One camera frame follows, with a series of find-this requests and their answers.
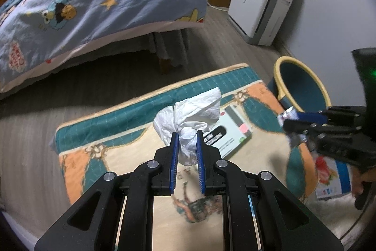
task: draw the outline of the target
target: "strawberry package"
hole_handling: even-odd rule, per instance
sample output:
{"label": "strawberry package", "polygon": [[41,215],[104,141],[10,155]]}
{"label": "strawberry package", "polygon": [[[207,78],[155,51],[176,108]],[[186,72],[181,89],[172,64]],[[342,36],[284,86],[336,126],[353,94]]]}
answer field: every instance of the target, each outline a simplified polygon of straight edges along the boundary
{"label": "strawberry package", "polygon": [[342,162],[312,152],[319,178],[317,199],[331,198],[351,191],[350,167]]}

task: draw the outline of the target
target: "trash can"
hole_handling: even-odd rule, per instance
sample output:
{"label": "trash can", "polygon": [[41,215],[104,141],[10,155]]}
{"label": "trash can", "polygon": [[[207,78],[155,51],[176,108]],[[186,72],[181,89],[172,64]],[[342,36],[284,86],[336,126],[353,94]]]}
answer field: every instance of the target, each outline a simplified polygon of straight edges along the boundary
{"label": "trash can", "polygon": [[331,106],[328,92],[316,74],[292,57],[280,57],[274,64],[269,90],[281,105],[299,112],[318,112]]}

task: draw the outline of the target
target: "bed leg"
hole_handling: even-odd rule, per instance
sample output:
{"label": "bed leg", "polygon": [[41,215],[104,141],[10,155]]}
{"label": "bed leg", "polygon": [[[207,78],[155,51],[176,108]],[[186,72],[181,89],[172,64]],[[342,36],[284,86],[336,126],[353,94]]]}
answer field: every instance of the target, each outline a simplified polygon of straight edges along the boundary
{"label": "bed leg", "polygon": [[170,60],[166,60],[166,59],[161,59],[161,58],[158,58],[159,59],[159,70],[161,72],[162,75],[166,75],[170,72],[170,69],[171,69],[171,62]]}

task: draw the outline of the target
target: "light blue quilt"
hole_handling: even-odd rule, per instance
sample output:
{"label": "light blue quilt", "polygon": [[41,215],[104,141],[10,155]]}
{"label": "light blue quilt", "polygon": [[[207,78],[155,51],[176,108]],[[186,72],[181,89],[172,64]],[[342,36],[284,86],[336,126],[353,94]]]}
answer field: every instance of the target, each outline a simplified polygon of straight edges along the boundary
{"label": "light blue quilt", "polygon": [[156,22],[201,22],[207,0],[8,0],[0,8],[0,93],[85,44]]}

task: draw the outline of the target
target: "cartoon print blanket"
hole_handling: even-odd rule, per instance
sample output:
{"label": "cartoon print blanket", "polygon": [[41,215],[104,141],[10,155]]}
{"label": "cartoon print blanket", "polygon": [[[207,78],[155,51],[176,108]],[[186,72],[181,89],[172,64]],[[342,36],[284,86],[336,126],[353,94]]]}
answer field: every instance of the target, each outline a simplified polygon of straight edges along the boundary
{"label": "cartoon print blanket", "polygon": [[[282,106],[250,67],[238,64],[61,125],[56,147],[70,202],[106,171],[132,172],[152,159],[165,146],[153,127],[158,111],[215,87],[222,94],[221,110],[232,105],[253,129],[252,138],[230,161],[252,173],[271,171],[304,200],[318,182],[308,148],[290,149],[277,121]],[[222,250],[221,197],[200,193],[197,170],[196,165],[178,164],[174,195],[154,198],[154,250]]]}
{"label": "cartoon print blanket", "polygon": [[206,0],[8,0],[0,8],[0,93],[108,43],[198,27],[205,13]]}

